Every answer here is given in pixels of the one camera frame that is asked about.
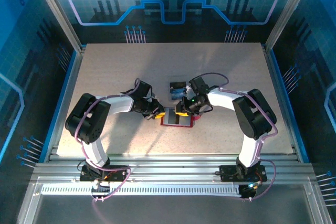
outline black mount bracket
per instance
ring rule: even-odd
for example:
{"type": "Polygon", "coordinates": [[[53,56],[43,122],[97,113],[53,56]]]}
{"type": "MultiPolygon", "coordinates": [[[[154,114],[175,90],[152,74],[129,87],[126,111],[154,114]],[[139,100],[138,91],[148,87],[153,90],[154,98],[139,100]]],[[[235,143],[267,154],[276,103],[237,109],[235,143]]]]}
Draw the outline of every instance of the black mount bracket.
{"type": "Polygon", "coordinates": [[[221,182],[254,183],[260,181],[260,177],[262,179],[262,182],[267,181],[266,171],[263,165],[259,165],[254,173],[250,173],[249,175],[245,176],[244,179],[239,179],[237,168],[235,165],[221,165],[219,167],[219,172],[215,172],[215,175],[221,177],[221,182]]]}
{"type": "MultiPolygon", "coordinates": [[[[71,136],[75,135],[75,131],[80,120],[87,109],[96,100],[96,97],[92,94],[85,93],[81,96],[65,122],[65,128],[70,132],[71,136]]],[[[90,112],[91,116],[87,116],[84,119],[83,125],[79,130],[78,138],[83,140],[86,144],[95,142],[104,128],[110,106],[110,104],[103,101],[96,104],[90,112]]]]}
{"type": "MultiPolygon", "coordinates": [[[[106,165],[106,169],[127,168],[125,165],[106,165]]],[[[119,170],[117,172],[105,172],[96,169],[88,164],[83,165],[79,181],[92,182],[98,179],[101,182],[123,182],[126,179],[128,170],[119,170]]]]}
{"type": "MultiPolygon", "coordinates": [[[[252,89],[248,94],[259,104],[275,124],[277,118],[260,90],[252,89]]],[[[268,133],[272,130],[272,126],[267,122],[266,118],[246,96],[239,97],[233,100],[232,103],[235,108],[239,126],[246,136],[256,140],[264,133],[268,133]]]]}

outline wire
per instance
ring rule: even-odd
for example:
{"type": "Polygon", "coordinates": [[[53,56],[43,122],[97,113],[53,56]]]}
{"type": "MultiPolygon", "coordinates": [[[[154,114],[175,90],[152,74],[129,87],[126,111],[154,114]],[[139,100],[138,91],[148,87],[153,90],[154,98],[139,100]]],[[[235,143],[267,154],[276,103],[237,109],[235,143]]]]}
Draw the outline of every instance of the wire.
{"type": "Polygon", "coordinates": [[[273,169],[274,169],[274,175],[273,175],[273,178],[272,178],[272,180],[271,180],[270,184],[268,185],[268,187],[266,188],[266,190],[265,190],[265,191],[263,191],[261,194],[259,194],[259,195],[255,196],[255,197],[254,197],[254,198],[252,198],[252,199],[247,199],[247,198],[245,198],[244,200],[249,200],[249,201],[252,201],[252,200],[256,200],[256,199],[259,199],[259,198],[261,198],[261,197],[262,197],[263,195],[265,195],[265,194],[268,192],[268,190],[271,188],[271,186],[272,186],[272,185],[273,185],[273,183],[274,183],[275,177],[277,176],[277,169],[276,169],[276,167],[275,167],[275,164],[273,163],[273,161],[272,161],[272,160],[268,160],[268,159],[260,159],[260,161],[269,162],[269,163],[271,163],[271,164],[272,164],[272,166],[273,166],[273,169]]]}
{"type": "Polygon", "coordinates": [[[261,177],[261,175],[260,175],[258,172],[256,172],[256,174],[258,175],[258,177],[259,177],[259,179],[260,179],[260,181],[261,181],[261,184],[262,184],[263,181],[262,181],[262,177],[261,177]]]}
{"type": "Polygon", "coordinates": [[[97,166],[96,164],[94,164],[94,163],[90,160],[88,154],[86,153],[86,151],[85,151],[85,149],[84,149],[83,141],[81,141],[81,140],[78,139],[78,133],[79,133],[79,130],[80,130],[81,126],[83,125],[83,122],[84,122],[85,118],[87,117],[87,115],[91,112],[91,110],[92,110],[92,109],[93,109],[99,102],[104,101],[104,100],[109,99],[109,98],[125,97],[125,96],[128,96],[128,95],[131,95],[132,93],[134,93],[134,92],[138,89],[139,85],[140,85],[140,79],[139,79],[139,78],[136,78],[136,80],[135,80],[135,82],[134,82],[134,86],[135,86],[134,89],[131,90],[131,91],[129,91],[129,92],[127,92],[126,94],[117,94],[117,95],[113,94],[113,95],[108,95],[108,96],[106,96],[106,97],[101,97],[101,98],[95,100],[95,102],[94,102],[93,104],[91,104],[91,106],[90,106],[90,107],[87,109],[87,111],[84,113],[82,119],[80,120],[80,122],[79,122],[79,124],[77,125],[77,128],[76,128],[76,130],[75,130],[75,135],[74,135],[75,140],[76,140],[78,143],[81,144],[81,146],[82,146],[82,148],[81,148],[81,149],[82,149],[82,152],[83,152],[83,154],[84,154],[84,156],[85,156],[85,158],[86,158],[86,161],[87,161],[87,163],[88,163],[89,165],[95,167],[96,169],[103,170],[103,171],[106,171],[106,172],[117,172],[117,171],[120,171],[120,170],[128,170],[128,171],[129,171],[129,172],[127,173],[126,178],[123,180],[123,182],[122,182],[122,183],[121,183],[121,184],[120,184],[120,185],[119,185],[119,186],[118,186],[112,193],[110,193],[110,194],[107,195],[107,196],[101,197],[101,198],[95,198],[95,200],[101,200],[101,201],[104,201],[105,199],[108,199],[108,198],[110,198],[112,195],[114,195],[114,194],[120,189],[120,187],[122,187],[122,185],[127,181],[127,179],[130,177],[131,172],[132,172],[132,169],[131,169],[129,166],[128,166],[128,167],[124,167],[124,168],[112,168],[112,169],[106,169],[106,168],[102,168],[102,167],[99,167],[99,166],[97,166]]]}
{"type": "Polygon", "coordinates": [[[81,164],[81,163],[83,163],[83,162],[85,162],[85,161],[86,161],[86,159],[83,159],[81,162],[79,162],[79,163],[78,163],[78,165],[77,165],[77,170],[78,170],[78,171],[80,171],[80,172],[81,172],[81,170],[80,170],[80,169],[78,169],[78,167],[80,166],[80,164],[81,164]]]}
{"type": "Polygon", "coordinates": [[[211,111],[213,111],[214,110],[214,107],[212,107],[211,105],[210,105],[210,107],[211,107],[211,109],[209,109],[209,110],[206,110],[206,111],[202,111],[203,113],[208,113],[208,112],[211,112],[211,111]]]}
{"type": "Polygon", "coordinates": [[[215,74],[215,75],[224,77],[224,78],[226,79],[226,83],[225,83],[225,84],[222,84],[221,87],[223,87],[223,86],[225,86],[225,85],[228,85],[229,82],[230,82],[229,79],[228,79],[225,75],[223,75],[222,73],[217,73],[217,72],[203,73],[203,74],[200,74],[199,76],[196,76],[196,77],[193,78],[193,79],[196,79],[196,78],[201,77],[201,76],[206,76],[206,75],[208,75],[208,74],[215,74]]]}

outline speckled work surface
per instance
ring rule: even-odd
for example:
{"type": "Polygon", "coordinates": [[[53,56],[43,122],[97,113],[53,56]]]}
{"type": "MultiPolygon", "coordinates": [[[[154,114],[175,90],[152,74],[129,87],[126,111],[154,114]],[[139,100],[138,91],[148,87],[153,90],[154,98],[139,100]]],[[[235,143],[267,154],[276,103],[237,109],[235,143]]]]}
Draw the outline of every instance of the speckled work surface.
{"type": "MultiPolygon", "coordinates": [[[[174,106],[169,98],[169,82],[188,81],[204,72],[227,75],[228,89],[260,89],[277,116],[279,129],[279,134],[265,143],[263,152],[292,153],[258,43],[89,44],[68,113],[83,93],[117,94],[133,88],[137,77],[153,86],[161,104],[174,106]]],[[[204,80],[209,86],[224,81],[217,76],[204,80]]],[[[243,143],[235,112],[216,107],[196,121],[193,128],[160,126],[160,120],[147,121],[135,112],[119,113],[107,119],[101,137],[108,154],[232,154],[239,153],[243,143]]],[[[65,129],[57,154],[81,154],[80,145],[65,129]]]]}

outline blue enclosure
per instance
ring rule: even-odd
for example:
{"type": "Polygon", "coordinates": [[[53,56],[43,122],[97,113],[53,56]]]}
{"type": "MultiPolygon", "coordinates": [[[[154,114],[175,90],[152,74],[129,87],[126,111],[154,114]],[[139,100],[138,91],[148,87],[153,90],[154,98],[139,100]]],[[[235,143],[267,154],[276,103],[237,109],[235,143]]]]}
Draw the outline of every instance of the blue enclosure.
{"type": "MultiPolygon", "coordinates": [[[[301,161],[317,175],[336,173],[336,0],[0,0],[0,6],[1,223],[16,221],[35,164],[50,155],[78,48],[86,44],[265,45],[301,161]]],[[[335,220],[336,208],[328,210],[335,220]]]]}

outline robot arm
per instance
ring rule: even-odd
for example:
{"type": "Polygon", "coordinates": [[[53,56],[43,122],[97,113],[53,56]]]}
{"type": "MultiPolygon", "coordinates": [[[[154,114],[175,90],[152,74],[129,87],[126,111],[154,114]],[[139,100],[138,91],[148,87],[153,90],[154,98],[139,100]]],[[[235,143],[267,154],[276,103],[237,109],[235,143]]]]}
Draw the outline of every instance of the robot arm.
{"type": "MultiPolygon", "coordinates": [[[[177,104],[176,113],[179,115],[202,114],[202,108],[206,105],[211,108],[213,106],[221,106],[234,110],[244,134],[243,146],[236,160],[236,169],[238,178],[246,179],[251,173],[254,173],[260,164],[261,147],[265,136],[271,131],[272,126],[261,112],[256,109],[254,104],[243,95],[243,92],[223,92],[215,86],[209,88],[202,77],[192,79],[190,85],[192,90],[188,90],[188,92],[193,92],[194,95],[191,98],[190,94],[184,97],[177,104]]],[[[253,89],[247,94],[258,103],[275,124],[276,116],[262,93],[257,89],[253,89]]]]}
{"type": "MultiPolygon", "coordinates": [[[[70,131],[72,136],[75,135],[76,128],[84,113],[99,98],[85,93],[79,99],[65,124],[65,128],[70,131]]],[[[78,138],[83,141],[88,164],[92,162],[97,167],[109,166],[110,161],[100,139],[106,119],[116,113],[131,111],[141,113],[147,120],[161,118],[164,115],[164,107],[155,99],[152,87],[143,81],[140,81],[138,88],[131,95],[100,101],[85,118],[78,134],[78,138]]]]}

